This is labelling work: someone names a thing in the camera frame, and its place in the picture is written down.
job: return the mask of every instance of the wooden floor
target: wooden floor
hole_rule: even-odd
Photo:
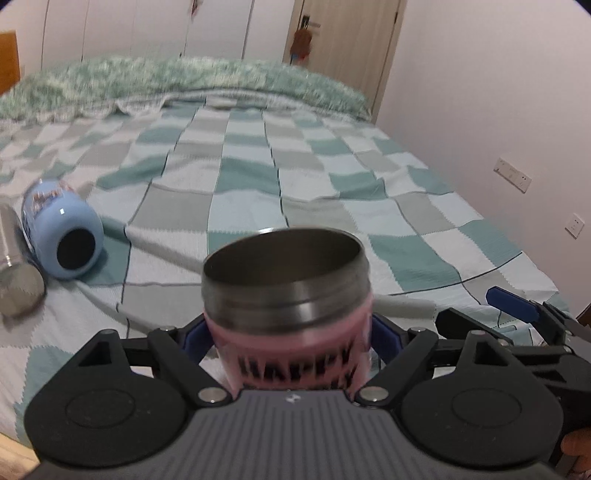
[[[591,325],[591,306],[587,307],[577,320],[581,325]]]
[[[0,480],[18,480],[38,463],[31,449],[0,434]]]

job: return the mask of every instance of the human hand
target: human hand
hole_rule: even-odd
[[[573,473],[585,473],[591,470],[591,428],[576,430],[566,435],[560,443],[562,453],[579,457],[574,464]],[[591,478],[588,475],[577,476],[576,478]]]

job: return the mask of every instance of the bottle opening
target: bottle opening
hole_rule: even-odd
[[[213,281],[235,286],[273,286],[332,273],[363,253],[360,242],[329,229],[285,229],[227,245],[206,261]]]
[[[95,253],[95,237],[85,228],[64,235],[57,246],[57,262],[66,270],[84,267]]]

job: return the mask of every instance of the wooden furniture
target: wooden furniture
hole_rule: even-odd
[[[0,33],[0,95],[21,79],[18,63],[17,33]]]
[[[587,308],[584,309],[583,313],[579,315],[577,320],[581,325],[591,326],[591,305],[588,305]]]
[[[0,480],[18,480],[38,464],[31,449],[0,434]]]

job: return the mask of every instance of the door handle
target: door handle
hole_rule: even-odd
[[[320,28],[321,25],[316,22],[311,22],[309,15],[304,15],[303,17],[301,17],[301,27],[300,28],[308,28],[308,27]]]

